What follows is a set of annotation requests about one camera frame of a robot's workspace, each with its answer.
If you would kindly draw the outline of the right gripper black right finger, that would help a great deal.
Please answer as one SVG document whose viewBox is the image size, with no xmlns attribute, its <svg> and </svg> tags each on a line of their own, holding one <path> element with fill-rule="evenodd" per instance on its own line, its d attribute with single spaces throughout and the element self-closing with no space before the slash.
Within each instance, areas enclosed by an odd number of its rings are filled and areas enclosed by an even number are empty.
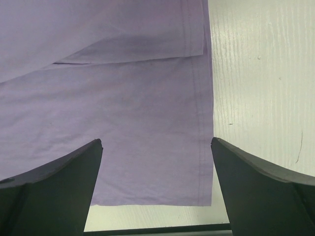
<svg viewBox="0 0 315 236">
<path fill-rule="evenodd" d="M 249 154 L 220 138 L 211 142 L 235 236 L 313 236 L 315 178 Z"/>
</svg>

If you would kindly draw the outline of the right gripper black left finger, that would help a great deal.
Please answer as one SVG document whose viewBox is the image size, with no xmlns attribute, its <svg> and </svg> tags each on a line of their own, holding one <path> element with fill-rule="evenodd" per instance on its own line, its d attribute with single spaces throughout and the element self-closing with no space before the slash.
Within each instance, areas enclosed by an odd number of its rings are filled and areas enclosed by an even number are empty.
<svg viewBox="0 0 315 236">
<path fill-rule="evenodd" d="M 0 182 L 2 236 L 81 236 L 102 159 L 100 139 Z"/>
</svg>

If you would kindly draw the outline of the purple t-shirt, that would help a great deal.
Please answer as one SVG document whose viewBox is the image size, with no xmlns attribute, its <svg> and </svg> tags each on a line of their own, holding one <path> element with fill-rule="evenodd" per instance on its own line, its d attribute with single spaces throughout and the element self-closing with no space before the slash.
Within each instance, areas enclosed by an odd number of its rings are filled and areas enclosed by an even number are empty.
<svg viewBox="0 0 315 236">
<path fill-rule="evenodd" d="M 92 203 L 210 206 L 205 0 L 3 0 L 0 177 L 103 145 Z"/>
</svg>

